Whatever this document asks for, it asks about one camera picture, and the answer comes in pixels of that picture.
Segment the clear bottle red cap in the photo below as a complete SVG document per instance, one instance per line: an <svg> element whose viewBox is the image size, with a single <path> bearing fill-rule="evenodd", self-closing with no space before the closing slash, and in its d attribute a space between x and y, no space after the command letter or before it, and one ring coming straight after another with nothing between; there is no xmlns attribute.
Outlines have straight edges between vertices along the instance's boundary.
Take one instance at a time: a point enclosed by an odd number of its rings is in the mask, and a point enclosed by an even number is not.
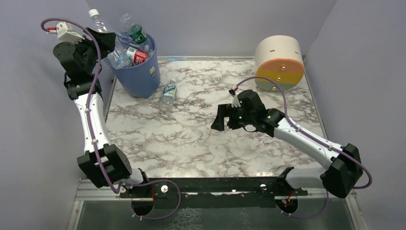
<svg viewBox="0 0 406 230"><path fill-rule="evenodd" d="M91 9L88 14L92 20L91 29L98 33L102 41L102 49L108 62L115 69L122 69L130 64L130 59L126 54L124 47L118 40L113 29L103 19L97 9Z"/></svg>

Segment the dark green label bottle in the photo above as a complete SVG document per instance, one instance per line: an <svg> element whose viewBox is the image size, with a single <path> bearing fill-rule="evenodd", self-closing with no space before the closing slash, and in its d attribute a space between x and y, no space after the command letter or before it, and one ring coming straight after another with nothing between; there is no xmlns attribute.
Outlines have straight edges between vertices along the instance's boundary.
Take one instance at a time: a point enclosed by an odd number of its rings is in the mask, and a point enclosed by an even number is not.
<svg viewBox="0 0 406 230"><path fill-rule="evenodd" d="M120 17L120 25L140 49L148 51L151 48L150 39L133 14L123 14Z"/></svg>

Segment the red label clear bottle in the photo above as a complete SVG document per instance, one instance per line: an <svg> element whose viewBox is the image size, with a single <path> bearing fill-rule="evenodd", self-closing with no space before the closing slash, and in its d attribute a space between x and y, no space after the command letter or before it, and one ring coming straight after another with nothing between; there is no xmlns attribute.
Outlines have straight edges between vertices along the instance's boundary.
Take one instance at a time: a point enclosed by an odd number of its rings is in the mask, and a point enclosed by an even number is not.
<svg viewBox="0 0 406 230"><path fill-rule="evenodd" d="M144 51L135 49L133 47L129 47L127 49L126 54L128 55L128 57L130 58L130 60L135 64L135 65L139 65L144 63L147 58L148 58L148 53L145 53Z"/></svg>

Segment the blue green label bottle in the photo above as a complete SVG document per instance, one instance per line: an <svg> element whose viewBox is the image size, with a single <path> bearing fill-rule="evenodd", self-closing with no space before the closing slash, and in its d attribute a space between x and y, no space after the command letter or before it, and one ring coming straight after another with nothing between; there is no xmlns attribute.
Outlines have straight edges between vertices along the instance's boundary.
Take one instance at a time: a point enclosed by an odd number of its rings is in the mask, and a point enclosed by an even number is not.
<svg viewBox="0 0 406 230"><path fill-rule="evenodd" d="M170 79L163 90L163 94L159 101L159 108L162 112L172 111L177 93L177 83L175 79Z"/></svg>

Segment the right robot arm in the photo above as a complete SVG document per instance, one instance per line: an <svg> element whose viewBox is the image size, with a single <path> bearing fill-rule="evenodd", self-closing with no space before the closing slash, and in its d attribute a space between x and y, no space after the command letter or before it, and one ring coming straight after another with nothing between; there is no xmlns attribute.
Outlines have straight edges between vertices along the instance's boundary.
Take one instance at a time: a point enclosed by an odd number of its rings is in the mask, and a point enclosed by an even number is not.
<svg viewBox="0 0 406 230"><path fill-rule="evenodd" d="M363 174L356 146L328 141L288 120L278 109L267 109L259 95L245 90L232 103L220 104L211 129L224 131L254 126L257 132L283 140L313 158L318 168L287 168L277 187L288 193L299 188L322 188L339 198L346 198Z"/></svg>

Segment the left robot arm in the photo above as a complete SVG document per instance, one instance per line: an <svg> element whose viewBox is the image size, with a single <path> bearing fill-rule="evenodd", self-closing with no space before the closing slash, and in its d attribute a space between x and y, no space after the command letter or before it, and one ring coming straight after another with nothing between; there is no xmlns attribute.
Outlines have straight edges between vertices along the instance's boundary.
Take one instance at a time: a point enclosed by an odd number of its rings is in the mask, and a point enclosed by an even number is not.
<svg viewBox="0 0 406 230"><path fill-rule="evenodd" d="M79 35L63 24L50 27L62 42L53 49L54 56L65 70L64 81L68 97L75 103L82 122L84 155L77 163L86 177L97 187L115 183L131 186L148 182L141 169L134 169L127 156L108 137L103 116L103 98L100 82L93 74L100 60L115 48L115 33L100 33L88 29L92 39Z"/></svg>

